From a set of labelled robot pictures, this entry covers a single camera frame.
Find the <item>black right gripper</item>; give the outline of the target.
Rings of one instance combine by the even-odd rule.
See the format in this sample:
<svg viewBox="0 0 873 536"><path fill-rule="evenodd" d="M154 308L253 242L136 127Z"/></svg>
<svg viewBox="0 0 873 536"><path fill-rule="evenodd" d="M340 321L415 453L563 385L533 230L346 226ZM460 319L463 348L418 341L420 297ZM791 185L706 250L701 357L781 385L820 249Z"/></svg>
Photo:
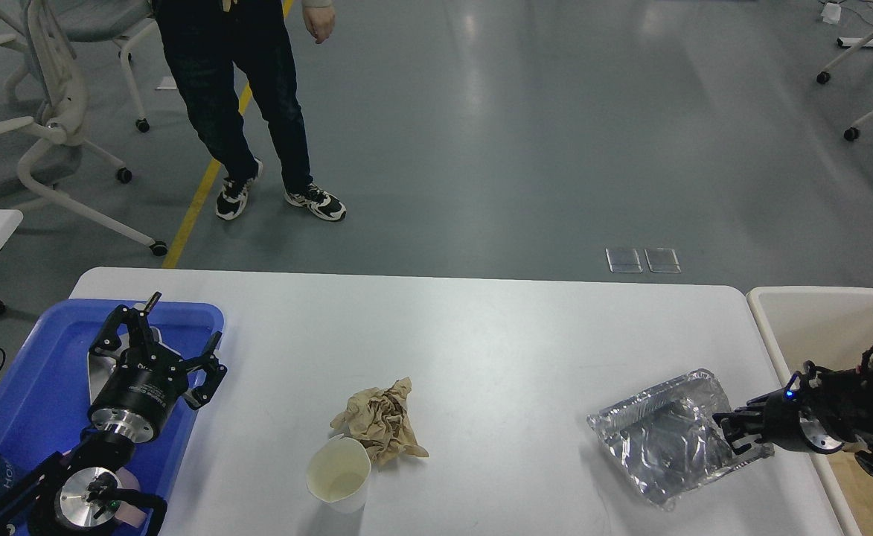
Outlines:
<svg viewBox="0 0 873 536"><path fill-rule="evenodd" d="M748 400L731 412L715 413L711 418L737 456L770 457L774 455L773 445L791 452L820 455L831 455L844 448L844 441L834 438L819 418L808 414L796 396L783 388Z"/></svg>

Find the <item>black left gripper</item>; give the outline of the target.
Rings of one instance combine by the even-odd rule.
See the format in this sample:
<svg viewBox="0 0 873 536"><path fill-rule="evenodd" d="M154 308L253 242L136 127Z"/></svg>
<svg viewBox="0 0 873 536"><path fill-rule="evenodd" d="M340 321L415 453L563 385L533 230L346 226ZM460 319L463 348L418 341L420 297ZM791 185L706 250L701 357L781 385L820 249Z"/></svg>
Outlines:
<svg viewBox="0 0 873 536"><path fill-rule="evenodd" d="M180 360L176 377L165 368L147 369L161 363L159 343L148 323L148 315L160 298L161 293L154 292L141 310L118 305L89 347L90 356L112 357L117 364L102 392L90 404L90 424L134 444L157 440L179 397L192 410L208 404L228 373L215 354L222 331L212 333L200 355ZM188 376L196 371L204 373L204 380L189 387Z"/></svg>

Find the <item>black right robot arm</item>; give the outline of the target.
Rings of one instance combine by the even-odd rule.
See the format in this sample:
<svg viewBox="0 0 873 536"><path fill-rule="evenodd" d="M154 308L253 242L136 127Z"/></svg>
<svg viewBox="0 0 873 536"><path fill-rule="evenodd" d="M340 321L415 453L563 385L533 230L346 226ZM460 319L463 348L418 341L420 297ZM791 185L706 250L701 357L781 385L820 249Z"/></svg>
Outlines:
<svg viewBox="0 0 873 536"><path fill-rule="evenodd" d="M856 462L873 478L873 343L855 367L806 362L783 388L712 420L737 455L754 444L821 455L854 445Z"/></svg>

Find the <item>person's hand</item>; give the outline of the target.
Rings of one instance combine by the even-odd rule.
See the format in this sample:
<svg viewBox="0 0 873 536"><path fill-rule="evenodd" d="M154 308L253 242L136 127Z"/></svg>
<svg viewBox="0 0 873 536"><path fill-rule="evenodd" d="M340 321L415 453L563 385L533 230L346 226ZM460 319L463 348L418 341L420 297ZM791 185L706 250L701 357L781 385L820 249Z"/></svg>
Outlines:
<svg viewBox="0 0 873 536"><path fill-rule="evenodd" d="M336 27L336 9L330 1L307 1L302 7L304 26L315 44L323 44Z"/></svg>

